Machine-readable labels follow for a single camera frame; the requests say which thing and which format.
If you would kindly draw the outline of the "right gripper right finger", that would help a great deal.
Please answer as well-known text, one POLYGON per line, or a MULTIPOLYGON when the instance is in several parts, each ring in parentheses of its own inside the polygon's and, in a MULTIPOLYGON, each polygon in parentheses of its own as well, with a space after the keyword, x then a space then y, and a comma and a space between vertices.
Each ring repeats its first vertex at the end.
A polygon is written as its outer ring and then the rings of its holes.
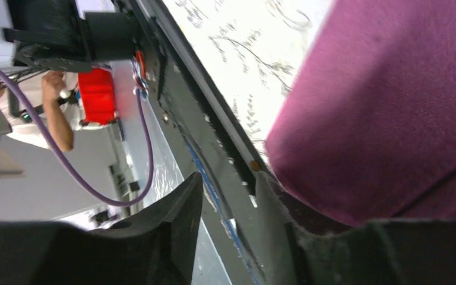
POLYGON ((268 284, 456 284, 456 220, 373 220, 346 229, 258 173, 268 284))

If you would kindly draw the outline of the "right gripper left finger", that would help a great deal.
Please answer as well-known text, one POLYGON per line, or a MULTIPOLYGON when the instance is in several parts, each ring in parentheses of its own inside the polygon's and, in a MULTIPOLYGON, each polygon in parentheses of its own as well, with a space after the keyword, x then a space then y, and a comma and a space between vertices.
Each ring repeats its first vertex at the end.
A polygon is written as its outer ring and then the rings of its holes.
POLYGON ((191 284, 202 196, 195 172, 108 229, 0 221, 0 284, 191 284))

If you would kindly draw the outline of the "purple cloth napkin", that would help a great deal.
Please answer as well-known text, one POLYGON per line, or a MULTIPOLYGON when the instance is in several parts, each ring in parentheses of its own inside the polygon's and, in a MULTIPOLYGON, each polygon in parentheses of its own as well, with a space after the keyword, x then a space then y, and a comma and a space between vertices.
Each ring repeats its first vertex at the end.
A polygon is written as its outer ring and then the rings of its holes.
POLYGON ((456 1, 336 1, 265 148, 347 226, 456 219, 456 1))

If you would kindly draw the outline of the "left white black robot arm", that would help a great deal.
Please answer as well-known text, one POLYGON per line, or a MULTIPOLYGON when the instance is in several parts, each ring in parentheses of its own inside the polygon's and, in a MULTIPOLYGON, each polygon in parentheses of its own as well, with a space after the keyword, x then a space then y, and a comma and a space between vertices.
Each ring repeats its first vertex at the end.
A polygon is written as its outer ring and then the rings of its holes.
POLYGON ((76 1, 0 1, 0 69, 89 72, 131 59, 143 35, 127 12, 79 12, 76 1))

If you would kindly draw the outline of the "person's bare forearm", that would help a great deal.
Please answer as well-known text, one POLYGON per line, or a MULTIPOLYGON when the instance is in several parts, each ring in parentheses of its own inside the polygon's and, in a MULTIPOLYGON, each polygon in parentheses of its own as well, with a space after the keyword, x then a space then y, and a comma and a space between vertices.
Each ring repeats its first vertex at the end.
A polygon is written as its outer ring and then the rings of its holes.
POLYGON ((74 132, 60 109, 58 102, 47 99, 43 102, 47 128, 59 149, 63 152, 74 148, 74 132))

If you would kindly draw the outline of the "person's hand in background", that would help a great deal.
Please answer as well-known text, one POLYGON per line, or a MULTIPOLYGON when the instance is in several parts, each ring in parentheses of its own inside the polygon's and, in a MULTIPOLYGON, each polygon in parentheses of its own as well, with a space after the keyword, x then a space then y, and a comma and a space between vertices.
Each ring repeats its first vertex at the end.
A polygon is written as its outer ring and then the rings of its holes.
POLYGON ((64 73, 59 71, 49 71, 42 77, 42 97, 43 103, 57 101, 61 91, 66 88, 64 73))

